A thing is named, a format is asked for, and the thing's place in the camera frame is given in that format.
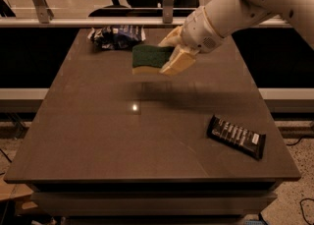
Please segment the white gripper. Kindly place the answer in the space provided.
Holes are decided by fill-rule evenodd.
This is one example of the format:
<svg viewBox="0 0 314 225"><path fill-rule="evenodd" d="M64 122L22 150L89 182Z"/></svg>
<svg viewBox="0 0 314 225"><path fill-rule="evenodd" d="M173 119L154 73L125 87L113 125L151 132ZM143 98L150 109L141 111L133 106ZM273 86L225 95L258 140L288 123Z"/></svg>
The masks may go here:
<svg viewBox="0 0 314 225"><path fill-rule="evenodd" d="M205 7L198 7L185 19L183 26L174 28L159 43L160 47L175 47L160 73L167 76L181 73L195 63L199 52L209 53L223 41L208 19Z"/></svg>

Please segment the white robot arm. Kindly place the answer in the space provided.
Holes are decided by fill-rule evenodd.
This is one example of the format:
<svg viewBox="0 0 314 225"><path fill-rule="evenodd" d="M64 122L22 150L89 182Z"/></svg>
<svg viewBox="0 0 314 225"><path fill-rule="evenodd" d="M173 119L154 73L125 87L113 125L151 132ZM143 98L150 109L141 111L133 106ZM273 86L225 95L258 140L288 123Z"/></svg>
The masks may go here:
<svg viewBox="0 0 314 225"><path fill-rule="evenodd" d="M179 74L195 63L197 54L210 53L232 33L276 15L314 48L314 0L211 0L195 9L159 43L174 48L160 73Z"/></svg>

